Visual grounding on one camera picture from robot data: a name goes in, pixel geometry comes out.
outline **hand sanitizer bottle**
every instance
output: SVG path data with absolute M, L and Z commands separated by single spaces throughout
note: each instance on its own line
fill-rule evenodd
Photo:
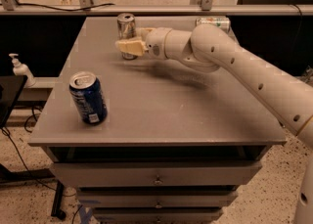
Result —
M 31 71 L 29 70 L 28 66 L 25 64 L 22 64 L 19 59 L 16 58 L 18 54 L 9 54 L 9 56 L 12 58 L 13 63 L 13 73 L 15 75 L 26 75 L 27 76 L 27 82 L 24 87 L 31 87 L 33 84 L 35 84 L 36 79 L 33 77 Z

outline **logo on can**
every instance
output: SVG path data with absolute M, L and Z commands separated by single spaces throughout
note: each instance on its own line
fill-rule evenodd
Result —
M 94 124 L 108 114 L 99 79 L 89 71 L 74 74 L 69 80 L 69 92 L 82 120 Z

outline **terrazzo floor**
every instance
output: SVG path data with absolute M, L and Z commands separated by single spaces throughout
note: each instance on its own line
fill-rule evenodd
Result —
M 8 129 L 26 165 L 29 169 L 49 167 L 51 160 L 46 154 L 40 148 L 27 144 L 30 133 L 24 130 L 21 119 L 20 122 L 9 124 Z M 239 196 L 230 206 L 224 207 L 224 214 L 214 224 L 293 223 L 299 187 L 312 152 L 287 131 L 286 136 L 286 144 L 272 147 L 262 159 L 263 168 L 247 185 L 238 189 Z M 11 171 L 23 171 L 14 146 L 3 134 L 0 134 L 0 147 L 0 163 Z M 52 188 L 56 187 L 55 180 L 44 182 Z M 74 193 L 71 188 L 64 191 L 64 195 L 68 196 Z M 0 223 L 98 223 L 87 214 L 89 209 L 83 208 L 72 222 L 79 206 L 75 196 L 63 197 L 62 210 L 67 215 L 64 221 L 51 217 L 53 199 L 54 191 L 37 183 L 0 185 Z

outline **pump dispenser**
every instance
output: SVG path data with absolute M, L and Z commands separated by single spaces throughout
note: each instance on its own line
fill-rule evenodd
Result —
M 16 58 L 18 54 L 9 54 L 9 56 L 12 58 L 13 63 L 13 73 L 15 75 L 26 75 L 27 76 L 27 82 L 24 87 L 31 87 L 33 84 L 35 84 L 36 79 L 33 77 L 31 71 L 29 70 L 28 66 L 25 64 L 22 64 L 19 59 Z

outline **aluminum can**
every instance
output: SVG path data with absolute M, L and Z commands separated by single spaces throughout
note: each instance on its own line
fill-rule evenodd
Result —
M 214 24 L 227 33 L 229 32 L 231 28 L 231 21 L 226 17 L 205 17 L 205 18 L 199 18 L 196 21 L 196 25 L 206 24 L 206 23 Z
M 120 40 L 136 37 L 136 23 L 135 17 L 129 13 L 123 13 L 117 17 L 118 37 Z M 121 53 L 125 60 L 134 60 L 135 55 L 128 53 Z
M 89 71 L 74 74 L 69 80 L 69 92 L 82 120 L 94 124 L 108 114 L 99 79 Z

